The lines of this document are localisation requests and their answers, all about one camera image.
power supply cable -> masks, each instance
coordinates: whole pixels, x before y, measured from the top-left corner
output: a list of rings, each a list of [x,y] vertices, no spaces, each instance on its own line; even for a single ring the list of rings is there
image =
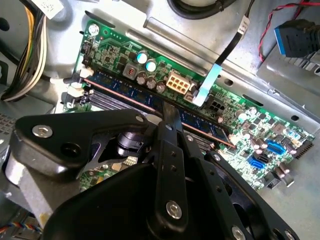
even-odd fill
[[[217,0],[207,6],[192,6],[182,0],[167,0],[170,8],[180,17],[189,20],[200,20],[209,18],[225,8],[229,7],[236,0]]]
[[[273,9],[271,11],[271,13],[269,14],[269,16],[268,16],[267,25],[266,25],[265,30],[262,33],[262,36],[260,38],[260,42],[259,42],[259,46],[258,46],[258,53],[259,53],[260,60],[262,62],[265,61],[265,56],[262,53],[262,45],[264,43],[264,38],[265,38],[265,36],[266,36],[270,26],[271,26],[271,21],[272,21],[272,18],[273,18],[273,15],[274,15],[275,12],[280,11],[282,9],[286,9],[286,8],[299,7],[297,9],[296,13],[294,14],[294,17],[293,17],[293,19],[296,19],[298,17],[298,15],[300,14],[302,8],[305,8],[305,7],[317,7],[317,6],[320,7],[320,2],[308,2],[306,0],[302,0],[300,3],[288,3],[286,5],[277,6],[275,9]]]

electrolytic capacitor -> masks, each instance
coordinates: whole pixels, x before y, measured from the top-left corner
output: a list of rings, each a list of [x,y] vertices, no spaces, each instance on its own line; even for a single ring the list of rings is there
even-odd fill
[[[140,64],[145,64],[148,60],[148,53],[146,51],[138,52],[138,54],[136,56],[136,60]]]
[[[284,164],[283,162],[279,163],[279,168],[285,173],[288,174],[290,173],[290,169],[287,167],[286,164]]]
[[[260,148],[260,145],[258,144],[258,141],[255,138],[252,138],[250,140],[250,143],[254,150],[257,150]]]
[[[251,116],[256,115],[257,112],[258,112],[258,110],[257,110],[256,107],[252,106],[252,107],[249,108],[249,113],[250,113]]]
[[[166,84],[164,81],[159,81],[156,85],[156,91],[160,94],[163,94],[166,90]]]
[[[262,149],[260,149],[260,148],[255,150],[255,153],[258,154],[258,155],[262,154],[263,152],[264,151]]]
[[[292,146],[292,144],[287,143],[285,146],[285,149],[291,154],[294,155],[297,153],[297,150],[294,148],[294,146]]]
[[[156,78],[154,76],[148,77],[148,79],[146,80],[146,86],[148,87],[148,89],[155,89],[157,86]]]
[[[241,134],[242,134],[242,136],[244,137],[244,139],[246,139],[246,140],[248,140],[248,139],[251,138],[251,134],[250,134],[250,132],[247,131],[247,130],[243,130],[243,131],[241,132]]]
[[[256,141],[259,144],[260,148],[266,149],[268,147],[268,144],[263,138],[259,137]]]
[[[145,69],[148,72],[154,72],[157,69],[157,62],[154,59],[149,59],[148,61],[146,61]]]
[[[238,118],[238,120],[240,120],[241,122],[244,122],[245,120],[248,119],[247,114],[246,114],[245,111],[243,111],[242,109],[236,111],[236,112],[235,112],[235,116],[236,116],[236,117]]]
[[[286,176],[285,173],[278,166],[274,169],[274,172],[281,179],[283,179]]]
[[[147,74],[144,71],[138,73],[136,81],[139,85],[144,85],[147,82]]]

black cable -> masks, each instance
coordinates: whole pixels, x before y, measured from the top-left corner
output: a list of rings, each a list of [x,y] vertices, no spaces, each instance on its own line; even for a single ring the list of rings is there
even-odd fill
[[[170,8],[180,17],[190,20],[199,20],[211,17],[225,8],[229,7],[236,0],[217,0],[208,6],[192,6],[181,0],[167,0]]]

motherboard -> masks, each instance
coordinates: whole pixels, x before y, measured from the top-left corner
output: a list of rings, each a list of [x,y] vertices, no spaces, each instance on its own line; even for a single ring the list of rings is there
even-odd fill
[[[217,84],[203,106],[194,105],[203,76],[105,22],[88,22],[74,73],[80,81],[69,87],[65,112],[131,108],[161,115],[162,102],[169,102],[179,110],[183,128],[196,136],[202,152],[218,151],[255,190],[272,189],[290,176],[288,163],[313,146],[312,134]],[[115,173],[110,171],[86,172],[82,187]],[[289,187],[293,179],[284,182]]]

cable bundle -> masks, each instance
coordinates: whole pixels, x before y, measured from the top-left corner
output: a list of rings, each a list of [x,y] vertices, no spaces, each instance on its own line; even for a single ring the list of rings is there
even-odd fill
[[[28,19],[28,43],[18,63],[12,83],[1,100],[18,100],[28,93],[39,81],[47,57],[47,20],[40,10],[25,4]]]
[[[38,226],[34,226],[34,225],[30,225],[30,224],[24,224],[24,223],[20,223],[20,222],[10,222],[5,226],[0,227],[0,234],[3,234],[10,227],[17,227],[17,228],[20,228],[20,229],[34,230],[34,231],[36,231],[38,233],[42,233],[43,232],[42,228],[40,228]]]

